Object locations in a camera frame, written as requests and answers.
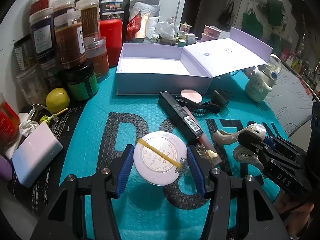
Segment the red jar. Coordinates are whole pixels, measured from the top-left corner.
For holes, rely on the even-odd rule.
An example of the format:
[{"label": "red jar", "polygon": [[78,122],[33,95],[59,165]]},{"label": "red jar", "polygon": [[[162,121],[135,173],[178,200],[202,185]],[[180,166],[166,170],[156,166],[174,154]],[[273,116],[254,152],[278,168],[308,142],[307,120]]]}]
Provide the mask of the red jar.
[{"label": "red jar", "polygon": [[18,131],[20,119],[0,93],[0,141],[10,145]]}]

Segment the white tissue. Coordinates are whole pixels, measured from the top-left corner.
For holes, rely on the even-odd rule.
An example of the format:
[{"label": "white tissue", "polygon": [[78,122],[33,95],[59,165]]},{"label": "white tissue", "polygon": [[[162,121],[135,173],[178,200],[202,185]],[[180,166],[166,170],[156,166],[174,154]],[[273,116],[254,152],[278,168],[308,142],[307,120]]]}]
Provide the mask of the white tissue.
[{"label": "white tissue", "polygon": [[27,120],[19,125],[20,134],[28,137],[39,126],[38,122]]}]

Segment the white compact case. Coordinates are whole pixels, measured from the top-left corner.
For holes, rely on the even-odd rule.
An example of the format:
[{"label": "white compact case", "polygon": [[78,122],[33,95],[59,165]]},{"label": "white compact case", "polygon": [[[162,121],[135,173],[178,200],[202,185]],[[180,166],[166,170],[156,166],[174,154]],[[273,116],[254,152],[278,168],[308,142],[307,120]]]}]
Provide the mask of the white compact case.
[{"label": "white compact case", "polygon": [[20,184],[31,187],[62,148],[62,144],[47,124],[42,122],[12,156],[12,163]]},{"label": "white compact case", "polygon": [[[172,133],[152,132],[142,137],[142,139],[181,164],[187,158],[186,145],[178,136]],[[137,143],[134,149],[133,163],[137,172],[146,181],[157,186],[173,183],[179,176],[179,170],[176,166],[140,143]]]}]

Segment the red snack bag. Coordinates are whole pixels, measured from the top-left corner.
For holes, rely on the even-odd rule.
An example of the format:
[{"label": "red snack bag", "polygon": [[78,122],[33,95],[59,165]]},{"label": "red snack bag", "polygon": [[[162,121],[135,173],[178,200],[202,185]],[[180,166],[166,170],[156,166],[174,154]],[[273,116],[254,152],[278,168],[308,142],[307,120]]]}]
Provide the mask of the red snack bag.
[{"label": "red snack bag", "polygon": [[132,18],[127,27],[127,40],[131,40],[141,28],[141,13]]}]

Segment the green jar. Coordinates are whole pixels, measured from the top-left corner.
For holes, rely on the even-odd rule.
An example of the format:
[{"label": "green jar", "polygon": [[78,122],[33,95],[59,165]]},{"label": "green jar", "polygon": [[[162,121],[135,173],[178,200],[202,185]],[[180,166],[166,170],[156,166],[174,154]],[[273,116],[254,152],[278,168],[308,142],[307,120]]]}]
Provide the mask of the green jar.
[{"label": "green jar", "polygon": [[77,101],[92,98],[98,92],[98,83],[91,60],[63,71],[72,97]]}]

